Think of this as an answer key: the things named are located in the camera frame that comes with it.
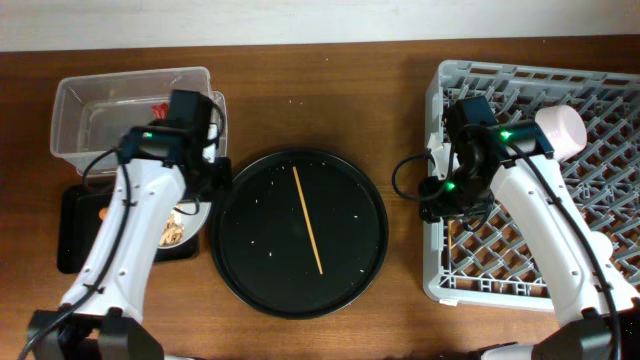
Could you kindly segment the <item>grey plate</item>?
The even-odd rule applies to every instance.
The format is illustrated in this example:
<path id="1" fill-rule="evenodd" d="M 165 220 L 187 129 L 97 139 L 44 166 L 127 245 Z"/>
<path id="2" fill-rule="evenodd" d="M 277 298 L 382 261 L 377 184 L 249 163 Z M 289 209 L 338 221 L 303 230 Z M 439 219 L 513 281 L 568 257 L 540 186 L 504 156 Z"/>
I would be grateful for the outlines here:
<path id="1" fill-rule="evenodd" d="M 182 220 L 185 226 L 184 239 L 180 244 L 171 247 L 160 247 L 158 244 L 158 248 L 161 250 L 176 248 L 179 245 L 183 245 L 184 243 L 186 243 L 193 236 L 197 235 L 202 226 L 205 224 L 210 209 L 210 202 L 201 202 L 199 210 L 196 210 L 196 205 L 194 202 L 179 203 L 172 211 L 176 211 L 182 214 Z"/>

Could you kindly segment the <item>peanut shells and rice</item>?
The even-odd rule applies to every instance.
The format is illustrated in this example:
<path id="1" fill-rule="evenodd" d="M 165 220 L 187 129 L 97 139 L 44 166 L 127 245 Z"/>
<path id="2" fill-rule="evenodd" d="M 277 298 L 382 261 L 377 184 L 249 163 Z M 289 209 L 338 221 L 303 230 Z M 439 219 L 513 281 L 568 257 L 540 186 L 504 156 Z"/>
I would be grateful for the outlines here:
<path id="1" fill-rule="evenodd" d="M 180 244 L 184 239 L 184 230 L 182 214 L 172 211 L 161 235 L 159 246 L 171 247 Z"/>

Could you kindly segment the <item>red snack wrapper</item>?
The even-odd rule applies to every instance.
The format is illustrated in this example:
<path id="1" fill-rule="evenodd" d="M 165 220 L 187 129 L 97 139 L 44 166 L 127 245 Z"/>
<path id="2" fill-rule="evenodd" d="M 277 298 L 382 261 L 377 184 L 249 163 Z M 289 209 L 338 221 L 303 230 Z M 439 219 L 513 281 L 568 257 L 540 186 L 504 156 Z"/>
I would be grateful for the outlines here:
<path id="1" fill-rule="evenodd" d="M 152 115 L 154 120 L 166 120 L 168 116 L 169 106 L 167 103 L 161 103 L 157 105 L 153 105 L 151 107 Z"/>

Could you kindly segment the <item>wooden chopstick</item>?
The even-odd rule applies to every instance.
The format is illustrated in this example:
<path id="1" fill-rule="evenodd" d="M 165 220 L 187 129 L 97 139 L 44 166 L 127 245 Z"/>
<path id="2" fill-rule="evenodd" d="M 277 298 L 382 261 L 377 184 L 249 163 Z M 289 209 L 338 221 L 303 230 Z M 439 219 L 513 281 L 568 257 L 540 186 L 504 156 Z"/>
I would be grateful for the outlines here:
<path id="1" fill-rule="evenodd" d="M 447 221 L 447 264 L 450 265 L 453 259 L 453 234 L 454 234 L 454 221 Z"/>
<path id="2" fill-rule="evenodd" d="M 322 276 L 322 275 L 324 275 L 324 269 L 323 269 L 323 266 L 322 266 L 321 258 L 320 258 L 318 247 L 317 247 L 317 244 L 316 244 L 315 234 L 314 234 L 312 223 L 311 223 L 311 219 L 310 219 L 310 216 L 309 216 L 309 212 L 308 212 L 308 208 L 307 208 L 307 204 L 306 204 L 304 191 L 303 191 L 303 188 L 302 188 L 302 184 L 301 184 L 299 173 L 298 173 L 298 170 L 297 170 L 296 166 L 292 167 L 292 172 L 293 172 L 293 175 L 294 175 L 294 180 L 295 180 L 295 184 L 296 184 L 299 200 L 300 200 L 300 203 L 301 203 L 301 208 L 302 208 L 303 216 L 304 216 L 304 219 L 305 219 L 305 224 L 306 224 L 307 232 L 308 232 L 308 235 L 309 235 L 312 251 L 313 251 L 314 258 L 315 258 L 315 261 L 316 261 L 316 265 L 317 265 L 317 268 L 318 268 L 318 272 Z"/>

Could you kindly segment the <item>orange carrot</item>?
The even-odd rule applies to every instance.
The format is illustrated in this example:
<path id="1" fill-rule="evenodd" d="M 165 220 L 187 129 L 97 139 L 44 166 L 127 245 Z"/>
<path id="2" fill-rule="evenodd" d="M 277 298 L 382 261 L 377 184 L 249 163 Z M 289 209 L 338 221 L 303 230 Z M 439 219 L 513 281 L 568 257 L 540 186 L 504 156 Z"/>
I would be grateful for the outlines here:
<path id="1" fill-rule="evenodd" d="M 108 209 L 107 208 L 102 208 L 99 213 L 98 216 L 101 220 L 105 220 L 106 216 L 108 214 Z"/>

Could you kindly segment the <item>pink bowl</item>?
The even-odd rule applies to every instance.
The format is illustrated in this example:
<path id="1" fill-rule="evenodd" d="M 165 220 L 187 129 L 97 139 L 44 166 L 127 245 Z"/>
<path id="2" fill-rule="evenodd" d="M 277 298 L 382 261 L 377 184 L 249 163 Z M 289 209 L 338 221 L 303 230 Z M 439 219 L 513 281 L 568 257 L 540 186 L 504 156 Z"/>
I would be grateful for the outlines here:
<path id="1" fill-rule="evenodd" d="M 587 145 L 587 131 L 580 114 L 568 105 L 545 107 L 535 114 L 535 122 L 553 148 L 553 158 L 566 161 Z"/>

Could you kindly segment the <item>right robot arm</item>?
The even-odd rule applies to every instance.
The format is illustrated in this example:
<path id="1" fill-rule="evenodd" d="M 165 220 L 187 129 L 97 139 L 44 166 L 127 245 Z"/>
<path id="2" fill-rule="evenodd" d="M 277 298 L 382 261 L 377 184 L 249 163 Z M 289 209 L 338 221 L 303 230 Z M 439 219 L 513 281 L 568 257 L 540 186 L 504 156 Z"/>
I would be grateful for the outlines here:
<path id="1" fill-rule="evenodd" d="M 560 325 L 538 344 L 485 348 L 478 358 L 638 358 L 639 293 L 614 268 L 608 239 L 588 228 L 561 177 L 559 161 L 581 149 L 585 129 L 538 121 L 446 126 L 446 174 L 423 181 L 422 219 L 485 215 L 498 201 L 532 253 Z"/>

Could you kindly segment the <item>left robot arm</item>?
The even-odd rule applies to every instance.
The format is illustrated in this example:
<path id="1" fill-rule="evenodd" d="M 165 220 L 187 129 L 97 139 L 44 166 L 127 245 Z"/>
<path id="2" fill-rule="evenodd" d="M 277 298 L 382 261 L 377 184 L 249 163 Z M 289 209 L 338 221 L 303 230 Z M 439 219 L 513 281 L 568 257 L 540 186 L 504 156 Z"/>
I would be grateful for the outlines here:
<path id="1" fill-rule="evenodd" d="M 166 358 L 142 325 L 148 278 L 178 203 L 229 186 L 230 161 L 215 155 L 222 135 L 204 123 L 139 126 L 121 138 L 106 218 L 59 308 L 34 312 L 21 358 Z"/>

